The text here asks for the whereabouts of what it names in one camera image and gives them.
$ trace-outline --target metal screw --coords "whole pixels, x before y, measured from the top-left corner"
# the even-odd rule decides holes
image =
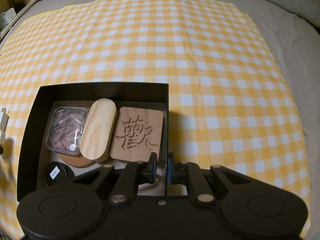
[[[165,205],[167,202],[165,200],[159,200],[158,201],[158,205],[163,206]]]
[[[210,194],[200,194],[198,196],[198,200],[201,202],[211,202],[214,200],[214,196],[212,196]]]
[[[124,201],[127,200],[127,198],[124,196],[124,195],[121,195],[121,194],[117,194],[117,195],[113,195],[110,200],[113,202],[113,203],[122,203]]]

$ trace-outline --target round cork coaster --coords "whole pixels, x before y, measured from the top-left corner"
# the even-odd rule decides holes
[[[69,164],[72,167],[84,168],[94,164],[94,161],[86,159],[81,154],[73,156],[64,153],[58,153],[58,155],[66,164]]]

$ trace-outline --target square wooden coaster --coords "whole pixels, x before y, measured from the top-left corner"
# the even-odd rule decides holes
[[[147,162],[151,152],[159,157],[163,112],[123,106],[119,110],[110,156]]]

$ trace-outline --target cork coaster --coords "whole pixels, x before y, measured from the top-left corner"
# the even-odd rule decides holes
[[[147,162],[151,152],[159,157],[162,125],[162,111],[121,107],[110,156],[129,162]]]
[[[82,156],[82,154],[78,155],[69,155],[64,153],[58,153],[59,157],[68,165],[76,168],[84,168],[94,164],[94,161],[88,160]]]

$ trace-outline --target white plug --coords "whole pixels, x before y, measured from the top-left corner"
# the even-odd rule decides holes
[[[7,109],[2,108],[2,111],[0,112],[0,145],[4,145],[5,141],[5,127],[7,126],[8,121],[8,115],[5,113]]]

